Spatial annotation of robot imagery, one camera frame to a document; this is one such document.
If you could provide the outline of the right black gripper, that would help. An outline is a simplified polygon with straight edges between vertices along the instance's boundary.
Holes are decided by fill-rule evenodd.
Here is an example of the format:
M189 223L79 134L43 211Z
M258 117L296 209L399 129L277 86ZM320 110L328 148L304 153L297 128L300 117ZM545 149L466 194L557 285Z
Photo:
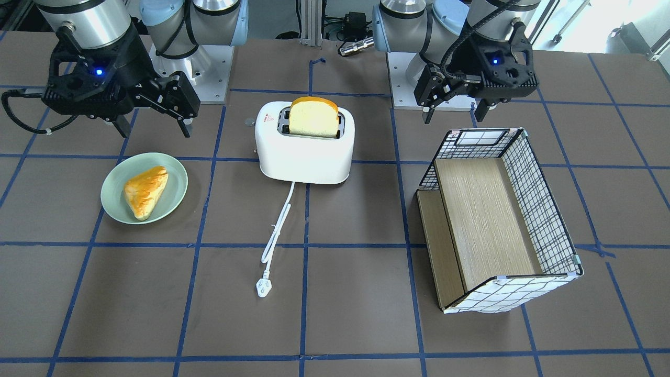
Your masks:
M77 43L69 26L58 28L57 37L41 97L48 107L62 115L114 118L113 126L125 139L131 124L124 115L150 107L177 119L184 137L191 137L198 95L184 72L157 74L135 26L129 26L119 40L96 49Z

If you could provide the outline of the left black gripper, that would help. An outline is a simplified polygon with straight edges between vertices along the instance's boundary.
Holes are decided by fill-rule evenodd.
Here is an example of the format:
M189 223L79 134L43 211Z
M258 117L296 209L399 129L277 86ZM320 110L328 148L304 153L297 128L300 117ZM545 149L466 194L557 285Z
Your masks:
M424 124L431 123L435 107L457 95L480 99L474 110L480 123L491 105L531 95L538 88L526 24L512 22L511 26L508 41L488 40L473 32L452 53L445 69L424 68L414 89Z

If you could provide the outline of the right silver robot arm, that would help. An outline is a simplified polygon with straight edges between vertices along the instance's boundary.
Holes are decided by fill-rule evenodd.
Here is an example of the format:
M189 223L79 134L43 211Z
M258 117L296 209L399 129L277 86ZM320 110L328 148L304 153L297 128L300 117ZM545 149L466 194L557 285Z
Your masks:
M204 47L247 40L245 1L141 1L153 52L122 1L36 5L58 38L42 102L57 114L102 119L124 138L131 131L125 115L137 108L174 118L189 138L203 84L218 73Z

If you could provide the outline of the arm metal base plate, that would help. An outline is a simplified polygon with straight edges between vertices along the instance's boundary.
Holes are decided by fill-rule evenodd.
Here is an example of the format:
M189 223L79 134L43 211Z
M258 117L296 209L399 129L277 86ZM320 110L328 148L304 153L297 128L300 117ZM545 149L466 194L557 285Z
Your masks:
M418 53L388 52L388 73L392 86L393 107L395 109L421 110L414 97L417 80L421 76L425 62ZM455 96L435 109L451 112L469 112L477 105L477 100L467 95Z
M224 104L234 52L233 46L204 45L189 57L170 59L158 57L156 47L152 45L149 55L161 76L184 72L202 104Z

